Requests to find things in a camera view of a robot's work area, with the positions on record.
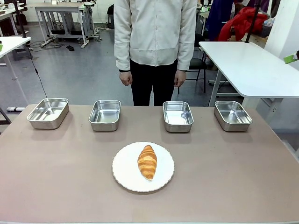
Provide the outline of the person's left hand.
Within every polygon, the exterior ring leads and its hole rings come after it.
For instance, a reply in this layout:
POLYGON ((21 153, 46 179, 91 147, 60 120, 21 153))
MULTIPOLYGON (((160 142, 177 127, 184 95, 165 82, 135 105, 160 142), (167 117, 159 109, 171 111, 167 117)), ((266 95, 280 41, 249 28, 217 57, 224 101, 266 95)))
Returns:
POLYGON ((175 87, 180 87, 186 80, 186 72, 177 70, 175 74, 175 79, 174 79, 174 86, 175 87))

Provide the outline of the person's right hand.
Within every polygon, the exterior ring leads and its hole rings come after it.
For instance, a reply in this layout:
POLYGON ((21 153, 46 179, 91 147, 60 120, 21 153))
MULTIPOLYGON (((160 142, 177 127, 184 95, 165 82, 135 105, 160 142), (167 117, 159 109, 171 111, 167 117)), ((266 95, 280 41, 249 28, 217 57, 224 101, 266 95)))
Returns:
POLYGON ((120 72, 119 78, 123 85, 129 86, 133 82, 132 74, 130 71, 120 72))

